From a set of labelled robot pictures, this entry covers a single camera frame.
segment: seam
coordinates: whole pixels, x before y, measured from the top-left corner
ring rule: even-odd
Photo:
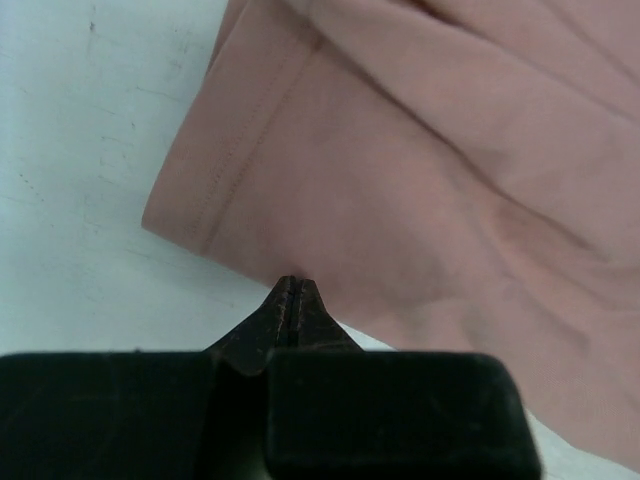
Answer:
[[[242,167],[240,168],[240,171],[236,175],[236,178],[233,181],[233,183],[231,184],[231,188],[227,192],[227,195],[226,195],[226,197],[225,197],[225,199],[224,199],[224,201],[222,203],[222,206],[221,206],[220,210],[218,211],[218,214],[216,215],[216,218],[214,219],[213,225],[211,226],[211,230],[209,231],[209,234],[207,235],[207,238],[206,238],[205,243],[203,245],[203,253],[206,252],[207,250],[209,250],[209,248],[211,247],[211,244],[215,240],[215,237],[217,236],[218,231],[220,230],[220,225],[222,224],[222,221],[224,220],[224,216],[225,216],[226,212],[228,211],[229,207],[231,206],[231,203],[233,202],[233,199],[235,198],[235,195],[236,195],[236,193],[238,191],[238,188],[240,187],[240,185],[244,181],[247,173],[251,170],[251,167],[254,164],[255,153],[256,153],[258,147],[264,143],[264,140],[265,140],[266,136],[268,135],[269,131],[271,130],[271,126],[273,125],[275,119],[278,117],[278,114],[284,109],[284,107],[291,100],[291,97],[292,97],[291,94],[293,93],[294,89],[296,88],[296,86],[298,85],[300,80],[302,79],[304,72],[306,71],[307,67],[309,66],[310,60],[314,57],[314,54],[319,51],[320,47],[322,46],[322,43],[323,43],[322,38],[318,38],[316,40],[316,44],[313,46],[313,50],[312,50],[311,54],[306,59],[304,65],[300,68],[300,71],[294,77],[293,81],[291,82],[291,84],[289,85],[289,87],[285,91],[284,95],[280,99],[280,102],[276,105],[276,108],[274,109],[272,115],[269,117],[269,119],[265,123],[264,128],[260,132],[260,136],[258,137],[258,140],[256,141],[255,145],[253,146],[253,148],[251,150],[251,153],[244,160],[244,162],[242,164]]]
[[[212,164],[211,168],[207,171],[207,177],[210,179],[210,186],[207,189],[207,194],[205,195],[204,199],[200,203],[200,208],[198,209],[198,213],[195,220],[192,222],[190,226],[185,226],[185,230],[188,229],[187,233],[189,234],[188,236],[190,238],[194,238],[200,231],[202,226],[202,221],[204,219],[204,213],[209,207],[209,205],[211,204],[211,201],[213,200],[213,195],[216,190],[216,187],[220,183],[220,180],[224,176],[224,173],[226,172],[229,165],[231,164],[233,157],[236,153],[236,150],[242,143],[242,140],[244,140],[244,138],[246,137],[247,132],[249,131],[249,127],[255,122],[255,119],[258,116],[258,113],[260,113],[263,110],[265,101],[269,98],[275,84],[277,83],[278,79],[282,76],[284,67],[291,60],[293,52],[295,51],[295,47],[299,43],[300,43],[300,36],[293,42],[293,44],[289,46],[289,48],[287,48],[282,59],[277,65],[277,71],[270,78],[269,83],[267,84],[267,87],[263,91],[263,94],[260,96],[260,99],[254,106],[254,108],[251,110],[251,113],[248,119],[242,125],[240,132],[234,139],[233,144],[231,145],[231,148],[227,151],[227,154],[225,155],[224,160],[221,162],[221,164],[215,164],[215,163]]]

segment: pink fabric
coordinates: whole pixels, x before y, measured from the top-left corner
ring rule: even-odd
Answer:
[[[547,426],[640,471],[638,18],[231,0],[143,225],[313,278],[395,347],[496,355]]]

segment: white surface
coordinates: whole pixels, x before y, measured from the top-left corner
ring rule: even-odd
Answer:
[[[263,299],[139,227],[225,4],[0,0],[0,354],[203,348]],[[534,430],[549,478],[640,479]]]

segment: black plastic object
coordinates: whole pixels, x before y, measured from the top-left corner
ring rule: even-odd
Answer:
[[[363,352],[283,277],[201,353],[0,359],[0,478],[538,480],[492,357]]]

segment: stitching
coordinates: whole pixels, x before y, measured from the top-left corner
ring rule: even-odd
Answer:
[[[240,132],[234,139],[234,142],[231,145],[231,148],[227,151],[227,154],[224,157],[223,162],[221,164],[212,164],[211,168],[209,168],[209,170],[207,171],[207,177],[210,179],[210,182],[211,182],[210,187],[207,190],[207,194],[205,195],[204,200],[200,204],[200,208],[198,209],[198,214],[195,220],[191,223],[190,226],[184,227],[185,231],[188,230],[187,233],[189,234],[188,235],[189,237],[191,238],[195,237],[198,231],[200,230],[200,227],[202,225],[202,221],[204,218],[204,212],[207,210],[208,206],[211,204],[211,201],[213,200],[213,195],[217,185],[220,183],[220,179],[223,177],[225,171],[231,164],[231,160],[233,159],[233,156],[236,153],[236,150],[238,149],[242,140],[245,138],[249,130],[249,127],[254,123],[258,113],[262,110],[266,99],[269,98],[269,95],[272,92],[274,85],[282,75],[282,71],[284,67],[291,59],[292,53],[294,51],[294,47],[298,43],[299,43],[299,38],[296,39],[294,44],[287,49],[286,53],[282,57],[282,60],[278,63],[277,71],[272,75],[263,94],[260,96],[260,99],[256,103],[255,107],[251,110],[251,114],[249,115],[249,118],[245,121],[242,128],[240,129]]]
[[[275,110],[273,111],[273,114],[271,115],[269,120],[267,120],[267,123],[265,124],[262,132],[260,132],[260,136],[258,137],[258,140],[257,140],[256,144],[254,145],[253,149],[251,150],[251,153],[249,154],[249,156],[245,159],[244,163],[242,164],[242,167],[240,168],[240,171],[238,172],[238,175],[236,176],[234,182],[231,184],[231,188],[229,189],[229,191],[228,191],[228,193],[226,195],[226,198],[225,198],[224,202],[222,203],[222,207],[220,208],[220,210],[218,212],[217,218],[213,222],[213,225],[211,227],[209,235],[207,236],[207,238],[205,240],[205,243],[204,243],[204,251],[205,252],[211,247],[211,244],[213,243],[213,240],[215,239],[216,235],[218,234],[218,230],[220,229],[220,225],[222,224],[222,220],[224,219],[225,213],[227,212],[227,210],[229,209],[229,206],[233,202],[233,199],[235,198],[237,190],[240,187],[240,185],[242,184],[242,182],[244,181],[244,178],[246,177],[247,173],[251,170],[251,167],[254,164],[255,153],[256,153],[258,147],[260,145],[262,145],[262,143],[264,143],[264,140],[265,140],[267,134],[269,133],[269,130],[271,129],[271,126],[273,125],[276,117],[278,117],[278,114],[284,109],[284,107],[291,100],[291,96],[292,96],[291,94],[293,93],[294,89],[296,88],[296,86],[300,82],[301,78],[303,77],[303,73],[306,71],[306,68],[309,65],[310,60],[313,58],[314,54],[318,52],[318,50],[320,49],[322,43],[323,43],[322,42],[322,38],[318,38],[316,40],[316,44],[314,45],[314,48],[313,48],[313,51],[311,52],[311,55],[309,55],[309,57],[305,61],[305,64],[302,66],[300,71],[296,74],[295,78],[291,82],[291,85],[289,85],[289,87],[287,88],[286,92],[284,93],[284,95],[280,99],[280,102],[278,103],[278,105],[276,106]]]

